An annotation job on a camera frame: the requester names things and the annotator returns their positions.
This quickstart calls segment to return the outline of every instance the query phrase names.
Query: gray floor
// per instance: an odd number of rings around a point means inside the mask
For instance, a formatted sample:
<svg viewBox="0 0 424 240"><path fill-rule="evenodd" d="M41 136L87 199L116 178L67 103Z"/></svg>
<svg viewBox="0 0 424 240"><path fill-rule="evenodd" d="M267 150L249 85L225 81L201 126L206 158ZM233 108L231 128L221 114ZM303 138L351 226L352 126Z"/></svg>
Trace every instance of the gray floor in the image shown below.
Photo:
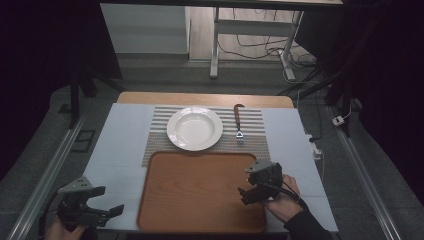
<svg viewBox="0 0 424 240"><path fill-rule="evenodd" d="M208 63L190 62L184 57L144 55L138 58L120 55L119 59L124 74L124 80L120 81L120 84L131 91L275 95L289 86L281 76L282 67L279 63L222 63L218 79L210 80ZM296 76L301 79L308 71L310 69L298 69ZM114 89L102 82L96 81L96 85L99 89L98 96L94 99L82 99L83 104L92 102L81 131L94 131L93 142L91 145L84 142L73 144L74 151L67 156L52 189L82 174L108 111L118 97ZM319 136L322 128L322 138L316 143L324 151L324 159L316 165L322 174L324 187L340 230L338 237L386 239L341 145L336 129L331 124L327 107L322 100L324 95L325 90L317 93L317 99L313 94L300 100L298 109L306 132ZM69 104L69 88L63 88L53 94L50 111L42 125L17 164L0 183L0 239L7 238L67 130L69 114L60 111L63 104ZM424 223L420 221L424 219L422 205L390 159L362 128L357 120L357 110L354 106L351 115L352 141L403 239L423 239ZM36 226L35 222L27 239L35 238ZM103 233L100 239L114 239L114 237L114 233Z"/></svg>

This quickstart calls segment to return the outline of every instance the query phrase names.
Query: brown tray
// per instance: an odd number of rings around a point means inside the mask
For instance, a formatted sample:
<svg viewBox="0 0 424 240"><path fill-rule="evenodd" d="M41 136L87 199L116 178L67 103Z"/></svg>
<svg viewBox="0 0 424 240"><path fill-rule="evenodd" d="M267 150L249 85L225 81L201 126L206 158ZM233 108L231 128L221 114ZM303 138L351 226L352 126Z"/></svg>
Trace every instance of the brown tray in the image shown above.
<svg viewBox="0 0 424 240"><path fill-rule="evenodd" d="M252 154L156 152L149 162L137 218L142 231L161 233L259 233L260 204L244 205L244 169Z"/></svg>

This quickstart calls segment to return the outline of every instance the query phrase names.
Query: metal fork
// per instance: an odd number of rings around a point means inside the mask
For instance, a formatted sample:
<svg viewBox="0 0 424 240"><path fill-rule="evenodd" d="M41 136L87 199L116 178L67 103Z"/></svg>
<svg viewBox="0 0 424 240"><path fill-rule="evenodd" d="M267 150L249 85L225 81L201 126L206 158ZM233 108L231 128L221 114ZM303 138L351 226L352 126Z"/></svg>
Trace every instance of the metal fork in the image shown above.
<svg viewBox="0 0 424 240"><path fill-rule="evenodd" d="M238 143L243 143L244 138L243 138L243 133L240 131L240 112L238 110L239 107L244 107L243 104L236 104L234 106L234 116L236 118L236 124L237 124L237 134L236 134L236 139Z"/></svg>

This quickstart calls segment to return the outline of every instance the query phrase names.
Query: placemat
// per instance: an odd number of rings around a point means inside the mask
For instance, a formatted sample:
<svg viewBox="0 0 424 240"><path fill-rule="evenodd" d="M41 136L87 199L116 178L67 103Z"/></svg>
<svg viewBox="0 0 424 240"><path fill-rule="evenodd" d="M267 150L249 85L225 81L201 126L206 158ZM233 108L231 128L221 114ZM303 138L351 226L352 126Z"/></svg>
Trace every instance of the placemat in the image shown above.
<svg viewBox="0 0 424 240"><path fill-rule="evenodd" d="M144 232L259 233L260 204L245 206L238 187L256 160L247 153L156 152L147 170L137 224Z"/></svg>
<svg viewBox="0 0 424 240"><path fill-rule="evenodd" d="M188 106L157 105L155 107L149 137L144 152L142 167L147 167L150 157L157 151L187 152L175 146L166 133L169 119L177 111ZM221 118L223 133L219 141L212 147L199 152L232 152L251 153L260 160L270 160L268 143L265 134L261 109L239 108L241 131L244 135L243 144L236 141L237 126L234 110L230 107L205 107L214 111Z"/></svg>

